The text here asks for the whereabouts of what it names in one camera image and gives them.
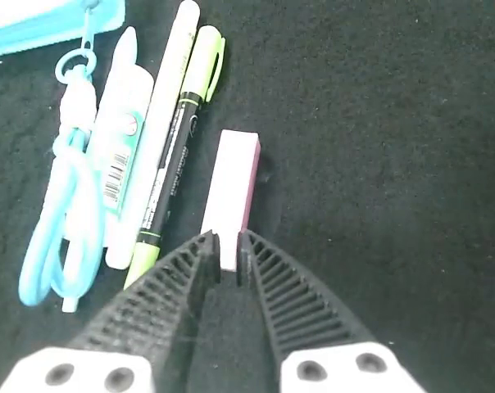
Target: white pen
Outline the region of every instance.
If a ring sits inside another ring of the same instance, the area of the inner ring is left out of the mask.
[[[180,3],[158,71],[118,230],[109,239],[106,263],[114,269],[127,269],[133,256],[134,244],[155,182],[158,161],[166,143],[199,17],[200,8],[193,0],[183,0]]]

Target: pen clip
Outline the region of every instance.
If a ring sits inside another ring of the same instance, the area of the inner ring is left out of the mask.
[[[220,77],[220,72],[222,71],[222,63],[224,62],[224,50],[225,50],[225,38],[222,37],[220,40],[220,47],[218,50],[218,61],[216,63],[215,73],[213,74],[213,79],[207,88],[206,102],[211,100],[213,93],[215,92],[216,84],[218,84],[218,78]]]

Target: marker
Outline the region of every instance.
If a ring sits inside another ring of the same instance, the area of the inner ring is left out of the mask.
[[[225,39],[215,27],[204,26],[198,31],[124,288],[147,272],[160,254],[162,229],[169,217],[171,198],[176,195],[188,156],[186,143],[194,135],[198,110],[204,102],[211,100],[215,92],[224,49]]]

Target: white tip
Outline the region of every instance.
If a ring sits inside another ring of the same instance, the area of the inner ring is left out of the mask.
[[[180,3],[176,19],[183,17],[189,24],[197,24],[200,18],[200,7],[193,0],[183,0]]]
[[[134,27],[130,26],[125,29],[116,43],[111,67],[136,63],[138,50],[136,31]]]
[[[110,242],[107,248],[106,265],[112,269],[127,269],[133,257],[136,235],[130,236],[128,233],[122,233],[122,235],[121,242]]]
[[[75,313],[78,309],[78,299],[75,297],[64,297],[64,301],[61,304],[62,313]]]

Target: barcode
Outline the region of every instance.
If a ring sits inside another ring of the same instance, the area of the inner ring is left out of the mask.
[[[118,206],[128,162],[129,151],[119,151],[112,157],[103,187],[104,200],[110,207]]]

